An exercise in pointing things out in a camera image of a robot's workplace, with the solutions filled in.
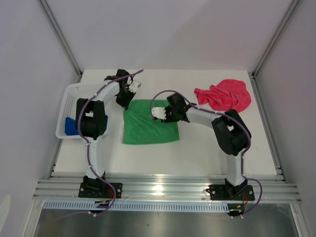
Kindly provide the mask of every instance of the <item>green cloth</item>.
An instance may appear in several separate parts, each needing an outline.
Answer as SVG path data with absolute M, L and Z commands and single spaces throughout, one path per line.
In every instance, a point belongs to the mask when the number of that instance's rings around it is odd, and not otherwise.
M 124 110 L 124 144 L 158 144 L 180 140 L 178 123 L 153 121 L 149 111 L 150 101 L 132 100 L 128 110 Z M 168 105 L 166 100 L 153 102 L 153 107 L 166 107 Z

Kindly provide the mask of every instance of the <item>red cloth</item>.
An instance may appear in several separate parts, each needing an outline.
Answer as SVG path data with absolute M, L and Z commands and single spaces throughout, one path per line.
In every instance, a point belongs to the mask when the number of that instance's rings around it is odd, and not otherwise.
M 210 90 L 196 88 L 194 93 L 200 105 L 209 103 L 210 107 L 216 111 L 234 109 L 241 112 L 251 103 L 246 84 L 241 80 L 225 79 L 217 86 L 211 85 Z

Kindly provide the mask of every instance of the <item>gray wall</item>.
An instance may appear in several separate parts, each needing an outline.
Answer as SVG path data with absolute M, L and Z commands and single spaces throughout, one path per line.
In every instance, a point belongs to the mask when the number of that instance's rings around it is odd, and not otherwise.
M 77 79 L 36 0 L 0 1 L 0 29 L 0 197 L 12 196 L 1 236 L 16 237 L 51 163 L 63 91 Z
M 292 0 L 48 0 L 83 69 L 252 70 Z
M 316 1 L 303 0 L 259 73 L 259 89 L 290 182 L 316 226 Z

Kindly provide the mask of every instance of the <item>white laundry basket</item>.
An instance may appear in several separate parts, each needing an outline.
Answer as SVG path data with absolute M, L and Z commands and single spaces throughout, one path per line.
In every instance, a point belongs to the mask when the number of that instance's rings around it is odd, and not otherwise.
M 76 106 L 77 100 L 79 98 L 91 98 L 104 84 L 94 83 L 94 84 L 83 84 L 76 83 L 67 86 L 63 102 L 61 104 L 57 127 L 56 136 L 60 139 L 78 139 L 79 135 L 68 136 L 65 134 L 65 120 L 66 117 L 76 119 Z M 110 103 L 106 105 L 106 114 L 109 116 Z

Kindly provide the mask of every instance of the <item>robotic arm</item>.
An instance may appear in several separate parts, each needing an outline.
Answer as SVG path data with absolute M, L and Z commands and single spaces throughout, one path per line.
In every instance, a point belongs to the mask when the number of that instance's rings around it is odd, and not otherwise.
M 247 184 L 241 173 L 241 153 L 246 149 L 248 138 L 246 133 L 232 120 L 225 116 L 211 114 L 199 110 L 199 106 L 193 108 L 186 104 L 184 98 L 174 93 L 167 97 L 168 107 L 152 108 L 153 119 L 161 122 L 195 122 L 214 130 L 218 145 L 227 154 L 227 177 L 224 186 L 210 185 L 207 190 L 212 200 L 242 200 L 246 194 L 249 200 L 254 200 L 253 189 Z M 237 120 L 248 132 L 250 132 L 236 110 L 225 112 L 231 118 Z
M 116 97 L 116 103 L 122 106 L 125 110 L 128 109 L 130 101 L 136 94 L 136 90 L 140 87 L 140 83 L 135 81 L 133 77 L 126 77 L 119 81 L 112 80 L 128 76 L 126 70 L 119 69 L 116 76 L 107 76 L 104 81 L 108 85 L 88 103 L 84 109 L 80 120 L 80 130 L 82 135 L 89 141 L 90 147 L 87 149 L 87 141 L 82 139 L 85 146 L 85 152 L 89 152 L 91 166 L 87 167 L 83 182 L 80 186 L 80 198 L 110 198 L 111 194 L 107 192 L 107 185 L 96 178 L 94 172 L 105 179 L 105 170 L 103 165 L 102 154 L 102 137 L 108 130 L 108 122 L 110 120 L 110 105 L 109 102 Z M 77 100 L 76 107 L 76 129 L 78 130 L 79 115 L 88 99 L 80 98 Z M 121 183 L 112 183 L 112 185 L 120 190 Z M 120 193 L 117 192 L 117 198 L 120 198 Z

